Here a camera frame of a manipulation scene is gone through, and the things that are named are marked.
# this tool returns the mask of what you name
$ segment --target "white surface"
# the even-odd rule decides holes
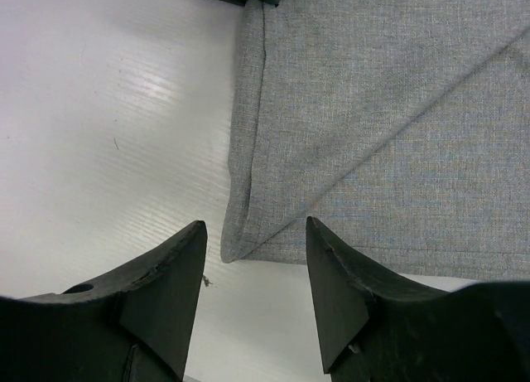
[[[210,0],[0,0],[0,293],[62,292],[202,219],[213,285],[186,373],[325,381],[306,268],[219,260],[240,16]]]

